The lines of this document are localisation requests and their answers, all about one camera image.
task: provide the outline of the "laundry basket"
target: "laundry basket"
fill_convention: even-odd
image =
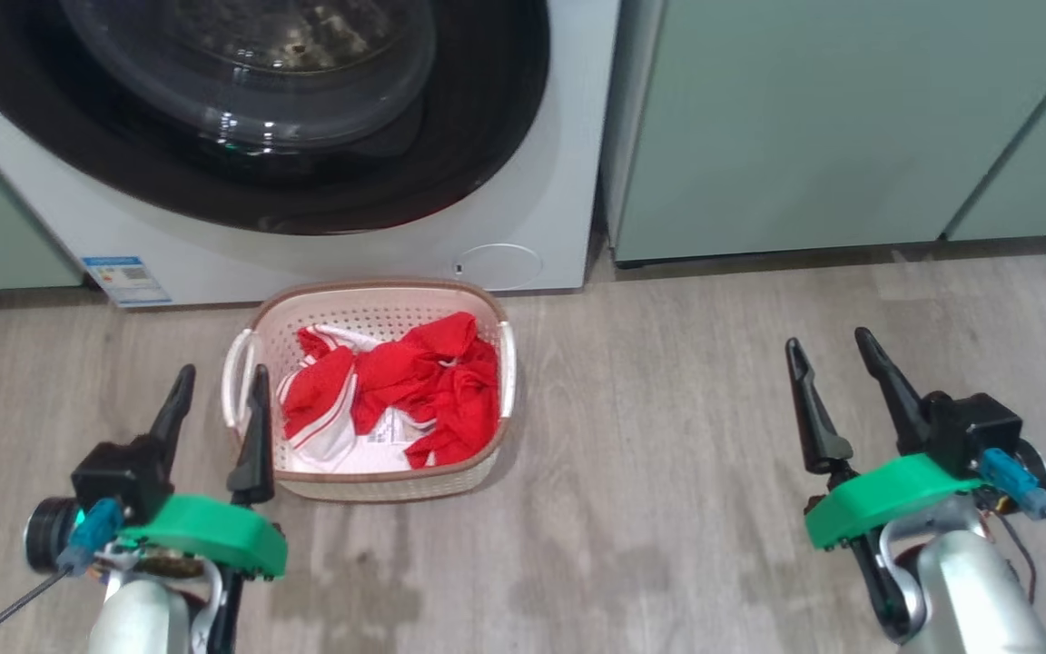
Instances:
[[[465,311],[478,322],[478,337],[499,353],[499,427],[476,456],[459,464],[407,472],[365,475],[296,472],[294,452],[282,428],[277,384],[299,367],[303,353],[296,331],[328,323],[378,339],[402,339],[412,328]],[[457,281],[402,280],[300,286],[266,301],[249,326],[232,341],[224,359],[221,409],[231,430],[233,451],[241,450],[249,409],[252,371],[269,368],[272,388],[273,467],[277,483],[291,492],[327,501],[410,501],[469,492],[485,479],[499,455],[499,445],[515,405],[515,338],[506,314],[490,293]]]

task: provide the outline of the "red cloth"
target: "red cloth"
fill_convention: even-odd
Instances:
[[[478,339],[473,315],[460,312],[415,326],[401,341],[358,355],[358,433],[373,429],[387,406],[425,423],[430,434],[407,448],[411,468],[457,464],[478,454],[499,426],[498,357]]]
[[[282,402],[292,438],[334,407],[351,371],[358,376],[351,418],[368,434],[389,406],[435,428],[406,450],[411,468],[457,464],[478,454],[499,427],[499,359],[478,338],[478,323],[460,312],[415,326],[401,341],[355,354],[305,330],[298,340],[316,361],[293,378]]]

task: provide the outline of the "clothing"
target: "clothing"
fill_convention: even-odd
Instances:
[[[393,342],[331,324],[296,338],[301,368],[279,383],[278,401],[286,438],[310,472],[456,464],[498,428],[498,356],[469,313]]]

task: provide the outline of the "green plastic part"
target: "green plastic part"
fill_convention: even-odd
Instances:
[[[833,547],[984,483],[957,479],[926,454],[901,456],[832,490],[805,514],[805,531],[814,547]]]
[[[286,537],[265,516],[202,494],[172,494],[153,521],[124,526],[119,536],[277,579],[290,555]]]

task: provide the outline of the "white fabric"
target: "white fabric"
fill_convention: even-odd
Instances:
[[[331,324],[306,326],[309,334],[319,336],[329,347],[349,347],[355,353],[369,352],[382,340],[365,334],[348,332]],[[306,356],[301,367],[316,360]],[[288,376],[277,386],[277,398],[282,404],[290,392],[293,376]],[[293,448],[294,472],[332,472],[337,475],[362,475],[370,472],[409,471],[406,448],[429,433],[435,422],[415,423],[403,410],[387,407],[378,424],[368,434],[358,434],[349,409],[358,385],[358,375],[351,369],[341,396],[331,410],[314,420],[303,430],[290,438]]]

